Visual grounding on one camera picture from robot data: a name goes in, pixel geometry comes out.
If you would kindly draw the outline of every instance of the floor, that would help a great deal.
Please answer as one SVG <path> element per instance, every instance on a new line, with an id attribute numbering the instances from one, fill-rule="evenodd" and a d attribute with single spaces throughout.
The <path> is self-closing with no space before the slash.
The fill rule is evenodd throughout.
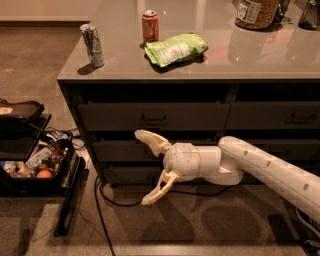
<path id="1" fill-rule="evenodd" d="M 0 98 L 39 101 L 52 115 L 50 127 L 76 133 L 56 77 L 80 36 L 76 26 L 0 27 Z M 3 196 L 0 255 L 311 255 L 301 243 L 314 235 L 263 184 L 222 193 L 217 185 L 179 184 L 142 206 L 151 186 L 101 187 L 86 151 L 78 154 L 89 174 L 67 235 L 54 235 L 64 197 Z"/>

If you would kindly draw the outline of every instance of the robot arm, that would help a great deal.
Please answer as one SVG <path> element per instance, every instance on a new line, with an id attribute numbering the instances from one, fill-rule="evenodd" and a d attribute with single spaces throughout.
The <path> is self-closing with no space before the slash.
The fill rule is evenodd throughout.
<path id="1" fill-rule="evenodd" d="M 310 172 L 231 136 L 221 138 L 218 146 L 194 146 L 190 143 L 171 145 L 163 137 L 144 130 L 135 134 L 142 142 L 153 144 L 153 148 L 161 148 L 156 152 L 165 154 L 158 185 L 145 196 L 142 204 L 156 202 L 175 182 L 203 177 L 213 184 L 236 185 L 246 171 L 320 223 L 320 177 Z M 155 146 L 159 138 L 161 143 L 164 139 L 165 147 Z"/>

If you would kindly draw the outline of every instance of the glass jar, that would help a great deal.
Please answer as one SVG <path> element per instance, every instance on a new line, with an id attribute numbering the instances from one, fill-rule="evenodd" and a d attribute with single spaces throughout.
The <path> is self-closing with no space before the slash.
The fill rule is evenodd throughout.
<path id="1" fill-rule="evenodd" d="M 239 0 L 235 24 L 239 27 L 262 30 L 274 19 L 279 0 Z"/>

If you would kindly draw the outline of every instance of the aluminum can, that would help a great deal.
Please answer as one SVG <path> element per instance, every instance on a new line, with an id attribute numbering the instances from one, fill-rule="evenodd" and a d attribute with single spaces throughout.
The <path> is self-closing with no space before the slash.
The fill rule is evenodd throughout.
<path id="1" fill-rule="evenodd" d="M 159 19 L 155 11 L 147 10 L 142 15 L 143 43 L 159 41 Z"/>
<path id="2" fill-rule="evenodd" d="M 96 27 L 90 23 L 86 23 L 80 26 L 80 30 L 87 46 L 90 65 L 95 68 L 103 66 L 102 47 Z"/>

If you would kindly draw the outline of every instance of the chip bag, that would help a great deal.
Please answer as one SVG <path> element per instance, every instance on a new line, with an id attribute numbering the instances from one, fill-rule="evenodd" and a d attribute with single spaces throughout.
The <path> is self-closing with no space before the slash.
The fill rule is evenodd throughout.
<path id="1" fill-rule="evenodd" d="M 192 60 L 207 51 L 208 45 L 199 35 L 190 33 L 146 43 L 144 50 L 151 63 L 162 68 L 172 63 Z"/>

